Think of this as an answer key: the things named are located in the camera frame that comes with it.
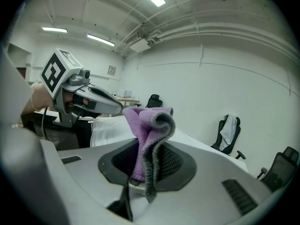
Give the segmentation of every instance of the black office chair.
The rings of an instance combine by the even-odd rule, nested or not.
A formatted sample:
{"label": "black office chair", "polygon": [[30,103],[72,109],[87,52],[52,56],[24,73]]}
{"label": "black office chair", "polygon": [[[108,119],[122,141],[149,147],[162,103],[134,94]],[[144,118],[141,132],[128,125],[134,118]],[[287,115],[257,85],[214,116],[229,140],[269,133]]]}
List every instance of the black office chair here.
{"label": "black office chair", "polygon": [[[299,158],[299,152],[296,151],[294,148],[291,147],[286,147],[286,149],[283,152],[283,155],[287,156],[289,159],[297,163],[298,158]],[[257,179],[260,179],[263,174],[266,174],[268,170],[263,167],[261,169],[261,173],[256,177]]]}
{"label": "black office chair", "polygon": [[283,152],[283,155],[287,156],[289,159],[297,163],[299,158],[299,152],[296,151],[294,148],[287,147]]}
{"label": "black office chair", "polygon": [[[218,151],[220,151],[220,152],[222,152],[222,153],[225,153],[225,154],[229,155],[232,152],[234,144],[236,142],[236,139],[238,138],[238,136],[240,134],[240,119],[238,117],[236,118],[237,124],[236,124],[235,134],[234,134],[234,137],[233,137],[233,140],[232,140],[231,144],[229,146],[227,146],[223,151],[221,151],[220,150],[220,145],[221,145],[221,142],[222,142],[222,135],[220,134],[220,132],[223,129],[223,127],[224,127],[224,125],[227,121],[227,118],[228,118],[228,115],[225,116],[225,120],[221,120],[219,122],[217,140],[211,147],[218,150]],[[235,157],[236,159],[239,159],[239,158],[246,159],[246,157],[244,156],[244,154],[242,152],[237,151],[237,153],[238,153],[238,156]]]}
{"label": "black office chair", "polygon": [[[261,181],[270,188],[272,192],[284,187],[294,175],[297,169],[297,164],[289,157],[279,152],[276,154],[273,164],[269,172],[261,179]],[[257,176],[259,179],[262,174],[266,173],[265,168]]]}
{"label": "black office chair", "polygon": [[[33,112],[21,116],[24,128],[34,132],[40,139],[44,139],[42,132],[41,113]],[[77,120],[68,128],[53,124],[56,116],[46,115],[44,119],[45,132],[49,141],[53,142],[57,151],[90,147],[92,124],[87,120]]]}
{"label": "black office chair", "polygon": [[161,107],[163,104],[163,101],[159,100],[159,95],[157,94],[152,94],[151,97],[148,100],[148,104],[146,105],[147,108],[152,108],[152,107]]}

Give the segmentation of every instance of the white cloth on chair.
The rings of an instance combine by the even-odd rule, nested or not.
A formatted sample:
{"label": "white cloth on chair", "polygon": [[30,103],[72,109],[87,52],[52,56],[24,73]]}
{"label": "white cloth on chair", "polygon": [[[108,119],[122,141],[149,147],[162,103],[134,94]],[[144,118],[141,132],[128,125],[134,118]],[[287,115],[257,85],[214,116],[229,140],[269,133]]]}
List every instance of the white cloth on chair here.
{"label": "white cloth on chair", "polygon": [[221,151],[232,143],[236,130],[236,123],[236,116],[229,114],[223,129],[220,131],[220,134],[222,135],[222,142],[220,144]]}

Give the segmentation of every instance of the chair armrest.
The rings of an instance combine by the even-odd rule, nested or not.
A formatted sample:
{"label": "chair armrest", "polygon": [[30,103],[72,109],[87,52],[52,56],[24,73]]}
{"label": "chair armrest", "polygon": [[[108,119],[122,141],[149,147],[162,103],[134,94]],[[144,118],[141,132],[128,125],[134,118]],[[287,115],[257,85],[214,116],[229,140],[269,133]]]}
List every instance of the chair armrest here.
{"label": "chair armrest", "polygon": [[240,157],[242,157],[242,159],[246,159],[246,157],[244,156],[244,154],[242,154],[242,152],[237,151],[238,156],[236,156],[236,159],[239,159]]}

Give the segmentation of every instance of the pipe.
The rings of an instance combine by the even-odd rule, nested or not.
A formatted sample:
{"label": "pipe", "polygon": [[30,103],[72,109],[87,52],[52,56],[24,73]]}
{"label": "pipe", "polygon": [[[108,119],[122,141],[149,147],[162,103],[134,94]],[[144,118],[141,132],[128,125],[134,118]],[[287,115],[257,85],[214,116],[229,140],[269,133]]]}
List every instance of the pipe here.
{"label": "pipe", "polygon": [[[177,37],[180,37],[182,35],[186,35],[186,34],[198,34],[197,31],[193,32],[193,31],[189,31],[189,32],[182,32],[182,33],[177,33],[177,34],[174,34],[173,36],[167,36],[167,37],[162,37],[160,39],[160,41],[166,41],[166,40],[169,40],[169,39],[172,39],[172,38],[177,38]],[[244,32],[240,32],[240,31],[236,31],[236,30],[225,30],[225,29],[205,29],[205,30],[201,30],[200,31],[200,35],[204,35],[204,34],[209,34],[209,35],[221,35],[221,36],[229,36],[229,35],[234,35],[236,37],[239,37],[239,38],[250,38],[251,41],[260,41],[260,42],[263,42],[265,45],[268,45],[268,46],[272,46],[272,47],[277,47],[278,49],[280,49],[282,52],[284,52],[284,50],[277,44],[273,44],[271,43],[270,41],[268,41],[267,39],[265,39],[264,37],[262,36],[258,36],[258,35],[255,35],[255,34],[251,34],[247,31],[244,31]]]}
{"label": "pipe", "polygon": [[[164,38],[161,38],[159,41],[157,41],[157,43],[161,43],[164,41],[168,41],[174,38],[182,38],[182,37],[186,37],[186,36],[195,36],[198,35],[198,32],[183,32],[183,33],[179,33],[176,34],[174,36],[167,36]],[[205,32],[200,32],[200,35],[211,35],[211,36],[227,36],[227,37],[232,37],[232,38],[239,38],[239,39],[244,39],[247,41],[251,41],[251,42],[256,42],[268,47],[271,47],[275,50],[277,50],[278,52],[284,54],[285,56],[291,58],[293,61],[295,61],[296,63],[300,64],[300,60],[298,59],[298,57],[294,54],[292,54],[289,51],[286,51],[284,48],[281,48],[279,45],[277,44],[272,44],[271,42],[267,41],[266,39],[259,37],[259,36],[251,36],[251,35],[245,35],[243,33],[239,33],[239,32],[235,32],[234,31],[205,31]]]}
{"label": "pipe", "polygon": [[153,30],[151,33],[149,33],[148,37],[149,38],[153,38],[153,37],[156,37],[156,35],[160,34],[161,33],[161,30],[159,29],[155,29]]}
{"label": "pipe", "polygon": [[[168,10],[168,9],[171,9],[171,8],[173,8],[173,7],[177,7],[178,5],[183,4],[183,3],[185,3],[185,2],[189,2],[189,1],[193,1],[193,0],[185,0],[185,1],[182,1],[182,2],[179,2],[179,3],[176,3],[176,4],[174,4],[174,5],[170,6],[170,7],[167,7],[167,8],[165,8],[165,9],[163,9],[163,10],[160,10],[159,12],[155,13],[155,14],[152,15],[151,17],[147,18],[147,20],[144,21],[144,23],[146,23],[147,21],[149,21],[149,20],[152,19],[153,17],[155,17],[155,16],[161,14],[162,12],[164,12],[164,11],[166,11],[166,10]],[[266,0],[260,0],[260,1],[263,1],[263,2],[266,2],[266,3],[271,3],[271,1],[266,1]],[[116,49],[122,42],[124,42],[124,41],[125,41],[125,40],[126,40],[126,39],[127,39],[127,38],[135,31],[135,30],[137,30],[139,27],[140,27],[140,26],[137,26],[137,27],[134,28],[134,29],[133,29],[126,37],[124,37],[123,40],[122,40],[119,44],[117,44],[117,45],[115,46],[115,49]]]}
{"label": "pipe", "polygon": [[150,42],[150,41],[152,41],[153,43],[157,43],[156,39],[154,39],[154,38],[147,39],[147,42]]}
{"label": "pipe", "polygon": [[159,24],[157,27],[153,28],[153,30],[157,30],[157,28],[164,28],[166,26],[169,26],[169,25],[172,25],[174,23],[178,23],[178,22],[181,22],[181,21],[184,21],[184,20],[187,20],[187,19],[191,19],[191,18],[196,18],[196,17],[200,17],[200,16],[203,16],[203,15],[211,15],[211,14],[244,14],[244,15],[252,15],[252,16],[257,16],[259,18],[262,18],[262,19],[267,19],[269,20],[269,18],[265,17],[265,16],[262,16],[262,15],[258,15],[258,14],[255,14],[255,13],[250,13],[250,12],[245,12],[245,11],[237,11],[237,10],[207,10],[207,11],[200,11],[200,12],[196,12],[196,13],[193,13],[193,14],[188,14],[188,15],[183,15],[183,16],[180,16],[180,17],[177,17],[175,19],[171,19],[167,22],[163,22],[161,24]]}
{"label": "pipe", "polygon": [[187,26],[183,26],[181,28],[175,28],[175,29],[163,32],[163,33],[157,35],[157,38],[162,38],[162,37],[164,37],[166,35],[169,35],[169,34],[172,34],[172,33],[175,33],[175,32],[184,31],[184,30],[189,30],[189,29],[195,29],[195,24],[193,24],[193,25],[187,25]]}
{"label": "pipe", "polygon": [[155,34],[151,35],[150,37],[147,37],[146,40],[152,39],[152,38],[157,38],[158,35],[159,35],[158,33],[155,33]]}

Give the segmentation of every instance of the human hand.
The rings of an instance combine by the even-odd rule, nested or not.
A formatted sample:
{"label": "human hand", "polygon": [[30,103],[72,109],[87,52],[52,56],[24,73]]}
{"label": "human hand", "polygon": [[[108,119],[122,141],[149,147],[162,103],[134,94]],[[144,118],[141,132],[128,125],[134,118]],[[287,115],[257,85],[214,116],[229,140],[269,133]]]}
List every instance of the human hand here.
{"label": "human hand", "polygon": [[[71,103],[73,101],[73,93],[65,91],[63,96],[64,96],[65,103]],[[34,86],[34,93],[32,95],[32,100],[33,100],[34,106],[37,109],[42,109],[45,107],[53,108],[52,97],[50,96],[50,94],[48,93],[48,90],[42,83],[39,83]],[[87,99],[85,99],[85,98],[83,99],[83,103],[85,105],[87,105],[88,102],[89,101]]]}

